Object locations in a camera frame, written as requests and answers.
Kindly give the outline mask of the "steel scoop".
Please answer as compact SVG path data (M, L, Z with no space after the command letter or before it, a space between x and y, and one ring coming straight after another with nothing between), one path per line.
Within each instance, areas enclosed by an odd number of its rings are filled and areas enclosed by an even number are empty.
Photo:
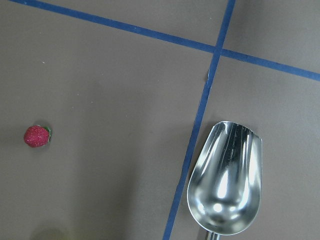
M262 139L231 121L215 124L187 186L187 204L208 240L245 231L262 196Z

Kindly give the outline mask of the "red strawberry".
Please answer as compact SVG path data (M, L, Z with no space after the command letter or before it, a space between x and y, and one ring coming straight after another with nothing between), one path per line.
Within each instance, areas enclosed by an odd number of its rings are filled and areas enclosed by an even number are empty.
M44 147L51 141L52 130L47 126L33 125L24 133L23 140L31 148Z

